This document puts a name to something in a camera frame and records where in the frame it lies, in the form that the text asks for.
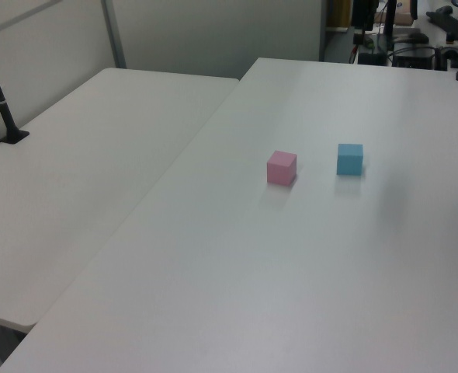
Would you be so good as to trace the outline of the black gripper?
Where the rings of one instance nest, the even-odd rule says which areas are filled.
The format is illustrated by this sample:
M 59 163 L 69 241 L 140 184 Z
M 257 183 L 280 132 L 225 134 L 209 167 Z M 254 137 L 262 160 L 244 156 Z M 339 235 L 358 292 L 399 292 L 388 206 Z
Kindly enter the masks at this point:
M 353 0 L 351 26 L 358 30 L 372 30 L 377 8 L 377 0 Z M 353 44 L 363 44 L 362 33 L 355 33 L 353 35 Z M 375 43 L 371 37 L 364 36 L 364 47 L 368 50 L 375 48 Z

